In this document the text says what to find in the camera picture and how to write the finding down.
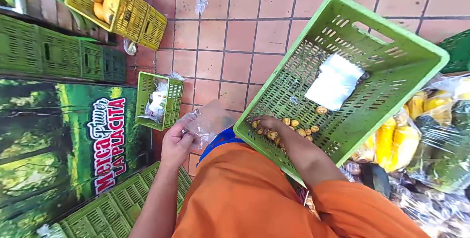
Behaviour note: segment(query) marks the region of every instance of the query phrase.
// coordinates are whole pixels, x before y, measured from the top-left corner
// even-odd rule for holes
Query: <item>yellow plastic crate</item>
[[[65,5],[90,19],[103,29],[139,42],[150,5],[143,0],[119,0],[111,25],[99,20],[91,0],[65,0]]]

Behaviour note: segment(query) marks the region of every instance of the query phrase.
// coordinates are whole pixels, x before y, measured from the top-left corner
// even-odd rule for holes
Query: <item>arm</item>
[[[279,134],[287,155],[310,191],[314,185],[325,180],[346,180],[325,152],[281,120],[267,115],[256,117],[254,120],[261,120],[258,128],[267,128]]]
[[[176,224],[179,167],[189,154],[193,137],[182,136],[183,126],[173,125],[163,137],[162,161],[130,238],[170,238]]]

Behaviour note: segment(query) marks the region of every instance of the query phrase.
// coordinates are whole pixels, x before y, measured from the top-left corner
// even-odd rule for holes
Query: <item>person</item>
[[[319,147],[281,120],[254,120],[261,120],[258,128],[278,132],[319,218],[299,203],[272,161],[228,140],[200,161],[177,221],[178,168],[193,138],[182,136],[183,127],[175,124],[163,138],[160,167],[130,237],[428,237],[380,193],[347,181]]]

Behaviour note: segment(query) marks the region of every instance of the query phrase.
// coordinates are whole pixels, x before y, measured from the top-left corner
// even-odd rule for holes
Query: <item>green forest banner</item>
[[[0,79],[0,238],[37,237],[152,160],[136,89]]]

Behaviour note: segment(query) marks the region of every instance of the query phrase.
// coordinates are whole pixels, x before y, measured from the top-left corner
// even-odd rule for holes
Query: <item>produce in plastic bag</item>
[[[185,128],[183,133],[189,132],[194,136],[193,146],[198,149],[210,144],[217,134],[232,127],[235,122],[236,119],[220,106],[218,99],[185,114],[177,121]]]

